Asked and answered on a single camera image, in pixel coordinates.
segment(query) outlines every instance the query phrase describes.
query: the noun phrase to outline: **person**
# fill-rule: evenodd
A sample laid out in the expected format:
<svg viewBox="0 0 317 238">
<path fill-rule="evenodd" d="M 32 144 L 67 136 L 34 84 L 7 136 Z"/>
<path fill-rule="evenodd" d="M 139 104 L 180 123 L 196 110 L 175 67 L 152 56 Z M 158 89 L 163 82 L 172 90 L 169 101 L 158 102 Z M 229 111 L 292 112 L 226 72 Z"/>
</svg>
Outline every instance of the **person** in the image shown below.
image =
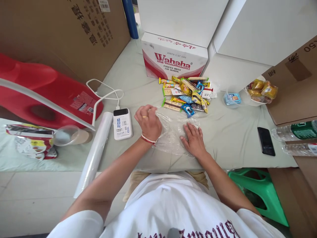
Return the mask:
<svg viewBox="0 0 317 238">
<path fill-rule="evenodd" d="M 134 118 L 142 129 L 130 148 L 74 201 L 48 238 L 242 238 L 284 237 L 263 220 L 242 191 L 206 151 L 201 128 L 187 123 L 180 137 L 209 176 L 220 201 L 183 171 L 150 174 L 131 192 L 125 209 L 105 228 L 111 203 L 142 156 L 162 132 L 157 108 L 146 105 Z"/>
</svg>

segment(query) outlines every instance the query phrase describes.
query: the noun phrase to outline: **hand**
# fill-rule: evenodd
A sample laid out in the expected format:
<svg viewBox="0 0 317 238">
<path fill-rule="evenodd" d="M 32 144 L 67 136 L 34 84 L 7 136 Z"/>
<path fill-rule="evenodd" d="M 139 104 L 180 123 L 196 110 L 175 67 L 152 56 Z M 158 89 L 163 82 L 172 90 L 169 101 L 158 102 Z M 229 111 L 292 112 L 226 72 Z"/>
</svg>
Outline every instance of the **hand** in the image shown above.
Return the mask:
<svg viewBox="0 0 317 238">
<path fill-rule="evenodd" d="M 162 123 L 155 115 L 156 110 L 156 107 L 146 105 L 140 107 L 134 115 L 142 129 L 143 136 L 153 141 L 156 141 L 162 133 Z"/>
<path fill-rule="evenodd" d="M 188 150 L 188 152 L 195 156 L 198 160 L 208 155 L 209 153 L 206 151 L 205 144 L 202 139 L 203 136 L 201 128 L 199 127 L 197 130 L 193 124 L 188 122 L 187 125 L 184 125 L 184 129 L 188 137 L 188 141 L 183 136 L 181 136 L 180 139 L 186 150 Z"/>
</svg>

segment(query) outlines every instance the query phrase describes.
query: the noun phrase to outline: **white box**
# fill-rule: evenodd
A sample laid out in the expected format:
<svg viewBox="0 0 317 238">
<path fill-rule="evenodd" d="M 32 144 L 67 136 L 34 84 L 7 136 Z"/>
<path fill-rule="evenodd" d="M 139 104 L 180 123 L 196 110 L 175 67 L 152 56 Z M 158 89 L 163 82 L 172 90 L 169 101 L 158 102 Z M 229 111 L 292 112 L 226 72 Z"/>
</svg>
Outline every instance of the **white box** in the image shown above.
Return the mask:
<svg viewBox="0 0 317 238">
<path fill-rule="evenodd" d="M 231 0 L 213 36 L 216 52 L 277 65 L 317 35 L 317 1 Z"/>
<path fill-rule="evenodd" d="M 202 75 L 219 84 L 221 91 L 238 93 L 271 68 L 270 65 L 217 54 L 213 42 L 208 47 L 208 54 L 209 61 Z"/>
<path fill-rule="evenodd" d="M 153 78 L 198 77 L 208 60 L 207 48 L 145 32 L 142 52 L 146 74 Z"/>
<path fill-rule="evenodd" d="M 138 0 L 145 32 L 207 48 L 228 0 Z"/>
</svg>

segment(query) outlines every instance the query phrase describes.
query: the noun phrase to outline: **green stool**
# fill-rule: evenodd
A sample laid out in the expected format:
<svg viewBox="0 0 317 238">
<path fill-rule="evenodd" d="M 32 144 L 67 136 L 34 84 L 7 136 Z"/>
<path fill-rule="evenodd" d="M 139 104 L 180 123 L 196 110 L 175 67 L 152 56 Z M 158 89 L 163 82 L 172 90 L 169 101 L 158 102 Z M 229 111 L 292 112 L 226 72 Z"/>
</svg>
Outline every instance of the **green stool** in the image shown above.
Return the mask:
<svg viewBox="0 0 317 238">
<path fill-rule="evenodd" d="M 259 179 L 247 177 L 246 174 L 256 176 Z M 269 173 L 253 168 L 243 168 L 239 171 L 230 171 L 228 176 L 251 202 L 258 196 L 263 200 L 265 206 L 257 206 L 252 202 L 261 215 L 289 227 Z"/>
</svg>

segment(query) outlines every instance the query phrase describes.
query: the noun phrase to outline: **plastic cup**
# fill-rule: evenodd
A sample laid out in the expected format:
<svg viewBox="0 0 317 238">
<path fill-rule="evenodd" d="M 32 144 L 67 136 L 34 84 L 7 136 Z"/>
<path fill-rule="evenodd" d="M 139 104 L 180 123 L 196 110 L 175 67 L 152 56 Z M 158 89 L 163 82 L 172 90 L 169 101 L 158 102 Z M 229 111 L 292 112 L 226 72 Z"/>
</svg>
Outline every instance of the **plastic cup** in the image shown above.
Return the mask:
<svg viewBox="0 0 317 238">
<path fill-rule="evenodd" d="M 59 128 L 53 137 L 53 143 L 56 146 L 65 146 L 70 144 L 85 144 L 91 141 L 92 134 L 88 131 L 79 129 L 74 125 L 67 125 Z"/>
</svg>

